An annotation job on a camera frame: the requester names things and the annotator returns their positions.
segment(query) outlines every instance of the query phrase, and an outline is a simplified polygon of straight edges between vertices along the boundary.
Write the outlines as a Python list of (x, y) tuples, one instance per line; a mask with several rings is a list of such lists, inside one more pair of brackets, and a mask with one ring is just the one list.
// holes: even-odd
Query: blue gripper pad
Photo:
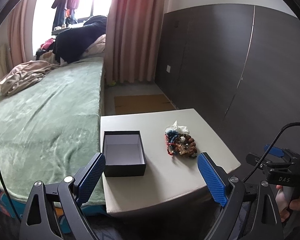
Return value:
[(220, 203), (224, 207), (228, 201), (226, 186), (202, 153), (198, 156), (198, 169), (215, 202)]
[[(270, 146), (269, 144), (265, 145), (263, 150), (266, 151), (269, 146)], [(276, 157), (283, 157), (284, 156), (284, 152), (282, 151), (282, 149), (277, 148), (277, 147), (272, 147), (269, 151), (269, 154), (274, 155)]]
[(79, 195), (76, 198), (76, 202), (78, 205), (88, 202), (96, 184), (102, 176), (104, 168), (105, 156), (101, 154), (98, 160), (90, 168), (81, 184), (78, 186)]

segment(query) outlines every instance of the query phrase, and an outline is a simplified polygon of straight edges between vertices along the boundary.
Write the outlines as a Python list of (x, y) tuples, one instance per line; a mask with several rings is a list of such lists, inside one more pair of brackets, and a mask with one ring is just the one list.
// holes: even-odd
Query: white table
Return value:
[(102, 116), (100, 145), (103, 145), (104, 131), (139, 130), (147, 161), (144, 176), (105, 177), (103, 174), (108, 214), (124, 216), (127, 212), (155, 206), (206, 186), (196, 159), (172, 157), (167, 153), (164, 130), (175, 120), (178, 125), (188, 127), (198, 152), (207, 152), (227, 173), (240, 166), (220, 137), (194, 109)]

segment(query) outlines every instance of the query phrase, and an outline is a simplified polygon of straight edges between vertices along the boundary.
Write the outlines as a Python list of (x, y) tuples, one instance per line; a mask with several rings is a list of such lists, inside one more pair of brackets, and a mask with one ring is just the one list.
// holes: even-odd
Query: small item on shelf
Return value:
[(167, 152), (169, 155), (181, 155), (195, 158), (197, 148), (186, 126), (178, 126), (177, 121), (165, 129)]

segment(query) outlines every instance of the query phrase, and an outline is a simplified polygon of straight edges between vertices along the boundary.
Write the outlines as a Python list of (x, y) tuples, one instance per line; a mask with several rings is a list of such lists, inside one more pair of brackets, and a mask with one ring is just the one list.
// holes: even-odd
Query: black box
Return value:
[(146, 159), (140, 131), (105, 131), (102, 152), (106, 177), (144, 175)]

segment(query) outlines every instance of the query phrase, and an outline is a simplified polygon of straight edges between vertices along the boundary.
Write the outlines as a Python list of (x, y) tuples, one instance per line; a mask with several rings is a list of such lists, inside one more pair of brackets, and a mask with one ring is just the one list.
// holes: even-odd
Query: gray floor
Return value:
[(106, 87), (104, 92), (105, 115), (115, 115), (114, 97), (163, 94), (155, 83), (129, 83)]

